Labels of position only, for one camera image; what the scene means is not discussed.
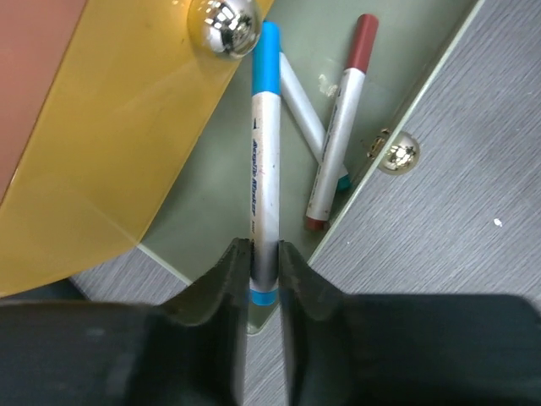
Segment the gray table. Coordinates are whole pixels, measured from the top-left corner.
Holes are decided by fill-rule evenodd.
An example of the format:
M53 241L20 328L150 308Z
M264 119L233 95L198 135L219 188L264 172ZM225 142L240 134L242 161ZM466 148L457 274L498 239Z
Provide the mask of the gray table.
M489 0L407 122L423 156L376 173L314 268L348 292L506 292L541 303L541 1ZM74 277L159 303L181 282L134 250ZM280 317L249 339L245 404L285 403Z

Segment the round knob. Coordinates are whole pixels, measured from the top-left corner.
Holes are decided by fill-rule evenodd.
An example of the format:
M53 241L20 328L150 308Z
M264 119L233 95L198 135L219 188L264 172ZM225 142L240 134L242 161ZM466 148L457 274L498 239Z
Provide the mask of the round knob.
M225 59L240 59L260 38L262 18L255 0L193 0L189 34L195 45Z
M389 135L389 131L383 130L382 134ZM368 153L369 158L375 159L383 150L386 141L385 136L376 138ZM390 175L403 175L411 171L421 156L419 143L406 131L401 131L392 145L382 153L383 159L378 168Z

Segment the open drawer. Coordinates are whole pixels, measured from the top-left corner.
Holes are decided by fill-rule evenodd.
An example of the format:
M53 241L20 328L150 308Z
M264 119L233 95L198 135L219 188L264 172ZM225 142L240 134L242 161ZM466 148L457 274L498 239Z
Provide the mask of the open drawer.
M376 170L380 157L367 158L374 138L388 128L392 142L480 7L475 0L275 1L267 18L281 26L284 53L325 126L357 17L380 19L345 161L354 185L336 197L326 235L303 226L316 162L282 105L280 233L307 260ZM233 76L140 246L186 283L212 267L234 237L249 236L250 66L246 58ZM252 306L249 332L273 310Z

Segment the pink panel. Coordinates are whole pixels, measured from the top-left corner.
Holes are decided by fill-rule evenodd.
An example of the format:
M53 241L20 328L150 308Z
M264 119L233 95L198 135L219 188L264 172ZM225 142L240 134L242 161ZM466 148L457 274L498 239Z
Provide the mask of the pink panel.
M85 3L0 1L0 201Z

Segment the pen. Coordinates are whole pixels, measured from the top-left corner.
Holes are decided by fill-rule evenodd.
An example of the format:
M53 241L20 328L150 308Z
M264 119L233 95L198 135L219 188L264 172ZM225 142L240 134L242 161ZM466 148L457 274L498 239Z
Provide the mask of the pen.
M252 269L256 305L276 300L280 216L280 31L264 22L252 59Z
M301 129L314 158L321 164L325 128L283 52L280 52L280 85L282 97ZM340 168L338 178L336 190L340 192L349 189L351 181L347 169L343 165Z
M347 64L336 93L321 165L315 177L306 211L308 229L322 230L329 220L340 167L346 155L377 30L378 19L372 14L363 14L358 18Z

